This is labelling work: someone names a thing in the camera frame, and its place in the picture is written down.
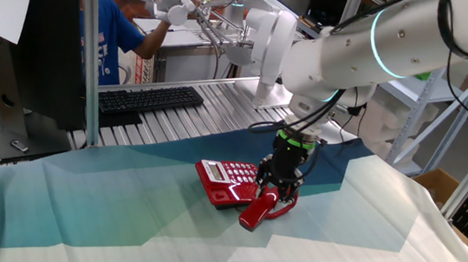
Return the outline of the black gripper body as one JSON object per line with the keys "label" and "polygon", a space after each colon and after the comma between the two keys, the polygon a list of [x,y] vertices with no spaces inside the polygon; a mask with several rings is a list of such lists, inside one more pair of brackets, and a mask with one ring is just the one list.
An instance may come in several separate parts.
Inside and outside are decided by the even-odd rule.
{"label": "black gripper body", "polygon": [[316,141],[302,141],[292,138],[276,137],[273,142],[272,171],[276,186],[278,179],[299,178],[305,174],[299,170],[299,166],[310,159],[310,155],[316,149]]}

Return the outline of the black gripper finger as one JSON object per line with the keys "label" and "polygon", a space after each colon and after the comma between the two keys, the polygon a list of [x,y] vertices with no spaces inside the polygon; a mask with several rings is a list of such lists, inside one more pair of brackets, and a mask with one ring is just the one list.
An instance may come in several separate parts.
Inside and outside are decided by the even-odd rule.
{"label": "black gripper finger", "polygon": [[276,181],[278,199],[281,202],[288,202],[294,199],[298,193],[298,188],[304,183],[304,176],[290,179],[281,178]]}
{"label": "black gripper finger", "polygon": [[257,177],[255,183],[264,188],[268,184],[274,184],[275,176],[272,171],[272,154],[266,155],[258,164]]}

